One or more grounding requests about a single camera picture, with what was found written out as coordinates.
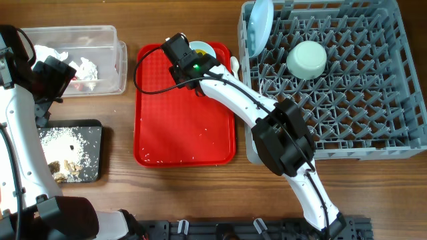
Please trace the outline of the yellow plastic cup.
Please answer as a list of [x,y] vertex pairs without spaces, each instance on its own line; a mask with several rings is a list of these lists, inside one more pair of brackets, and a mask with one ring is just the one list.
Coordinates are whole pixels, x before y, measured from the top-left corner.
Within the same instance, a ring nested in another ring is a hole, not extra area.
[[201,55],[205,55],[206,54],[206,52],[204,50],[202,50],[202,49],[196,49],[195,52],[197,54],[201,54]]

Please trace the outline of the light green bowl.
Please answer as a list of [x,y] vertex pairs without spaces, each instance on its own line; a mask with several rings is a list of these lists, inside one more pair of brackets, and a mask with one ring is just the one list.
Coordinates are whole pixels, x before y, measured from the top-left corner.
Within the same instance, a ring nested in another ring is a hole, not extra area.
[[202,49],[206,52],[206,54],[211,55],[212,57],[216,58],[216,52],[214,51],[214,48],[209,45],[206,42],[203,41],[192,41],[189,43],[189,47],[192,50],[196,50],[196,49]]
[[298,79],[310,80],[319,77],[325,70],[327,53],[325,48],[314,41],[298,43],[289,53],[286,65],[289,72]]

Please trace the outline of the red strawberry snack wrapper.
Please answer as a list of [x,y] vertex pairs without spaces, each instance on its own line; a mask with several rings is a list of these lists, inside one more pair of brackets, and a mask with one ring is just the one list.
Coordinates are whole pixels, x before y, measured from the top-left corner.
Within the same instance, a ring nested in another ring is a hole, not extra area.
[[85,79],[81,79],[78,76],[75,76],[71,80],[71,86],[74,87],[78,91],[86,91],[88,90],[88,86]]

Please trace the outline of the white plastic spoon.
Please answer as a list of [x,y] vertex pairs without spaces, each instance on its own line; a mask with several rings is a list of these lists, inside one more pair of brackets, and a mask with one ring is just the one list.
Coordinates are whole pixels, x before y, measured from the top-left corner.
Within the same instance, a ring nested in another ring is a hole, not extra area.
[[239,64],[238,59],[237,59],[235,56],[231,56],[231,57],[230,57],[230,66],[231,66],[231,70],[232,70],[232,74],[233,74],[233,76],[234,76],[237,80],[239,80],[239,74],[238,74],[238,71],[239,71],[239,68],[240,68],[240,64]]

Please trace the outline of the rice and food scraps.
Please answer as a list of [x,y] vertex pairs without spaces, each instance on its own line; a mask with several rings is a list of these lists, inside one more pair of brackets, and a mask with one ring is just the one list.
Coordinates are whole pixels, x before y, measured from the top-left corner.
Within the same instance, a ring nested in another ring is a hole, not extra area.
[[84,167],[91,163],[84,149],[89,141],[79,132],[82,127],[39,129],[39,138],[48,168],[57,183],[82,183],[88,174]]

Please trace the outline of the light blue plate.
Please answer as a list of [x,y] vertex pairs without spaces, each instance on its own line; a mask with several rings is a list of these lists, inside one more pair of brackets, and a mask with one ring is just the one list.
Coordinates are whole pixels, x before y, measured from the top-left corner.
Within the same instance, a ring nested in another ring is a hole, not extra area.
[[265,48],[274,19],[272,0],[256,0],[247,27],[249,57],[257,57]]

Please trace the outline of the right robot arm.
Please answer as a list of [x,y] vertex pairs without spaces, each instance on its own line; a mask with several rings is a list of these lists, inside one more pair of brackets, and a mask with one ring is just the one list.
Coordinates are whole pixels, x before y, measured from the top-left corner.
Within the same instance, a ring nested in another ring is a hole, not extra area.
[[258,157],[272,173],[286,178],[305,220],[326,239],[337,237],[346,222],[320,181],[314,140],[298,106],[291,100],[278,102],[260,95],[209,54],[190,51],[169,61],[178,87],[197,89],[250,127]]

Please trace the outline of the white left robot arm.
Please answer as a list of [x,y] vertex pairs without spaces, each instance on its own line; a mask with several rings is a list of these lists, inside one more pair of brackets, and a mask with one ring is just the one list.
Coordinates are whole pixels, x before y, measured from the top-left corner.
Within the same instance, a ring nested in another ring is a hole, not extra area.
[[38,126],[76,70],[48,57],[37,61],[23,30],[1,26],[1,238],[129,239],[144,234],[128,211],[96,211],[83,197],[66,197],[54,180]]

